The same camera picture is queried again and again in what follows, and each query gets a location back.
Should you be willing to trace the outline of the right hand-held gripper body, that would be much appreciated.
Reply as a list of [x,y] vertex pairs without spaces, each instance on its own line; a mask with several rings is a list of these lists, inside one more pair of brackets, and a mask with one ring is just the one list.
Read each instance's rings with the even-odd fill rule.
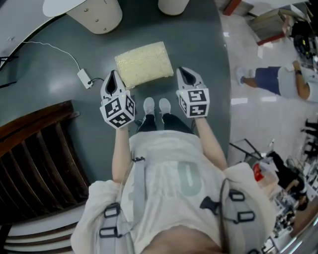
[[178,103],[187,118],[205,118],[209,112],[208,88],[177,90]]

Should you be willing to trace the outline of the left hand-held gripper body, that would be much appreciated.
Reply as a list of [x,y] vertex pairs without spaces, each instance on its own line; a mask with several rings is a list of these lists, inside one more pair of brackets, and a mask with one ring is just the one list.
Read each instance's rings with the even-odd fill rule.
[[130,95],[130,91],[125,91],[101,101],[103,119],[115,129],[121,129],[135,120],[135,101]]

